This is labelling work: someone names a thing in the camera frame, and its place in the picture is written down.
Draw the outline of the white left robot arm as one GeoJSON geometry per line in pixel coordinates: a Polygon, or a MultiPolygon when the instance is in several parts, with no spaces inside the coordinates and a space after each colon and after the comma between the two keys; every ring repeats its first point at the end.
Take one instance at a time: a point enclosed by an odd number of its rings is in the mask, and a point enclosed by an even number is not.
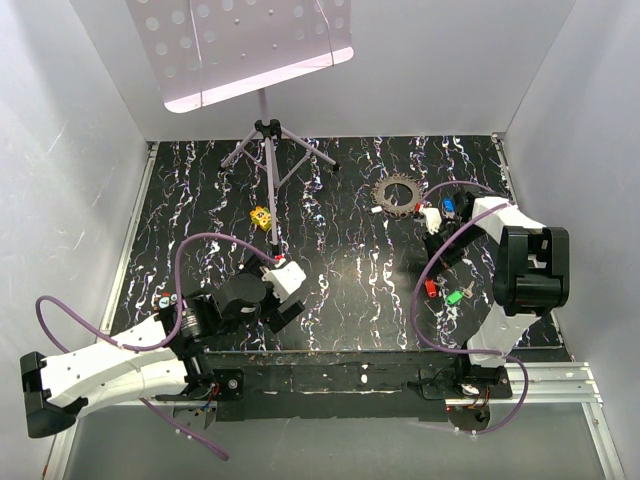
{"type": "Polygon", "coordinates": [[[140,398],[206,405],[241,399],[242,370],[213,366],[208,352],[220,337],[253,322],[281,331],[304,310],[293,296],[305,279],[293,260],[268,266],[251,256],[218,288],[183,300],[164,295],[150,317],[112,343],[100,341],[55,356],[22,356],[29,437],[55,435],[96,410],[140,398]]]}

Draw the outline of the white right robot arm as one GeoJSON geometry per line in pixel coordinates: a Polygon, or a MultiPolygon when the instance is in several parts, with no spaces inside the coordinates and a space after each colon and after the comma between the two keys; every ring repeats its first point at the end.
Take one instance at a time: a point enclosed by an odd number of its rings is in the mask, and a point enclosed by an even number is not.
{"type": "Polygon", "coordinates": [[[461,261],[466,247],[482,235],[498,245],[494,261],[494,303],[478,331],[455,360],[454,389],[475,397],[502,382],[506,355],[525,330],[566,304],[570,288],[570,237],[561,227],[530,219],[506,199],[469,191],[454,195],[443,214],[419,205],[428,255],[440,273],[461,261]]]}

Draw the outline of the red tagged key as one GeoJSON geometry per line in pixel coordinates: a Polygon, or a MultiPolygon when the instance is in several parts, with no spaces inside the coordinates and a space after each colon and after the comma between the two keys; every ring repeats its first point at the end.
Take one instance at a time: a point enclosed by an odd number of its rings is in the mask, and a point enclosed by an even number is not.
{"type": "Polygon", "coordinates": [[[424,281],[424,288],[429,298],[437,298],[446,283],[443,280],[427,278],[424,281]]]}

